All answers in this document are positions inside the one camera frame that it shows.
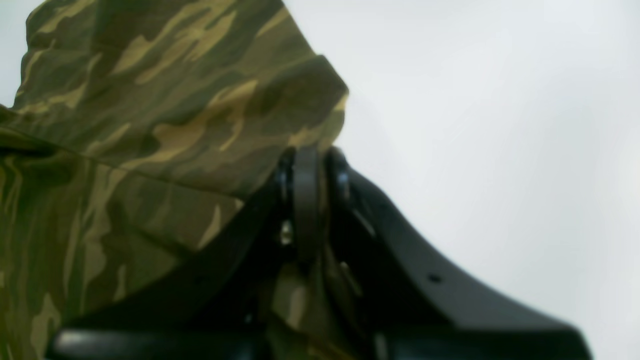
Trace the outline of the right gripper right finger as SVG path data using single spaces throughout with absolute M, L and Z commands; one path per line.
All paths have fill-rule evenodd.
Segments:
M 329 243 L 355 285 L 371 360 L 590 360 L 580 331 L 449 260 L 332 148 Z

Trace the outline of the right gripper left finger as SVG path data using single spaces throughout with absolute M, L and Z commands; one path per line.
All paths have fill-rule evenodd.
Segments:
M 288 148 L 204 249 L 154 283 L 63 325 L 47 360 L 272 360 L 267 327 L 281 267 L 313 258 L 295 225 L 318 203 L 319 154 Z

